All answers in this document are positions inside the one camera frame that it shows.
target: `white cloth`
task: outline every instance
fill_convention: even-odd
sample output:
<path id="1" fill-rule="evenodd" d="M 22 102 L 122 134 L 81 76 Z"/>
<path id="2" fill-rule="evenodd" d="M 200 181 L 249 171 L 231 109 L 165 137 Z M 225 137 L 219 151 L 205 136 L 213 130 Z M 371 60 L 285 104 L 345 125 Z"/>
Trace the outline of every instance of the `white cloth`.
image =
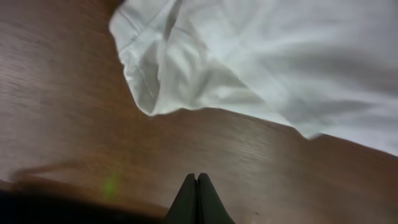
<path id="1" fill-rule="evenodd" d="M 133 0 L 110 29 L 149 116 L 222 108 L 398 156 L 396 0 Z"/>

